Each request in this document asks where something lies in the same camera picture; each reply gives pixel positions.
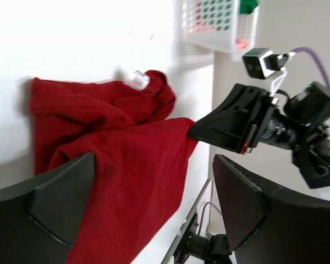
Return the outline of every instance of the white tag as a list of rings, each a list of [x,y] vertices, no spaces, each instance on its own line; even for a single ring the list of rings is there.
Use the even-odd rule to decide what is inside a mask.
[[[145,89],[148,86],[149,82],[150,82],[150,77],[137,70],[129,74],[123,83],[132,87],[133,89],[140,91]]]

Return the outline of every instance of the red object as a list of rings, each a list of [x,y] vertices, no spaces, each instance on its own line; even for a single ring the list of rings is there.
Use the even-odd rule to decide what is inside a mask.
[[[36,174],[84,153],[96,175],[68,264],[129,264],[178,209],[194,122],[164,120],[175,96],[166,77],[148,71],[149,86],[120,81],[81,84],[34,79]]]

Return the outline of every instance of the white table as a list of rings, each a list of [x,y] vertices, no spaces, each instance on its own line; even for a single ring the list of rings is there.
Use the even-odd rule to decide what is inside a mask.
[[[92,82],[157,69],[178,97],[172,117],[209,113],[213,54],[184,45],[181,30],[177,0],[0,1],[0,189],[33,176],[32,77]],[[179,211],[134,264],[161,262],[207,179],[208,157],[199,144]]]

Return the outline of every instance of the red cloth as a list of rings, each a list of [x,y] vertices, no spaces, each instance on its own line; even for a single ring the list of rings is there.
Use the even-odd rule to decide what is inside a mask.
[[[36,174],[84,153],[96,175],[68,264],[129,264],[178,209],[194,122],[164,120],[175,96],[166,77],[148,71],[137,91],[120,81],[80,84],[34,79]]]

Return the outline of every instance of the white basket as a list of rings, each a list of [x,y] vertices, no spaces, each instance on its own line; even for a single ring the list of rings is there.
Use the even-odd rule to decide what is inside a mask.
[[[235,61],[254,47],[259,8],[250,15],[241,15],[240,0],[184,1],[187,42],[231,53]],[[237,40],[247,45],[238,47]]]

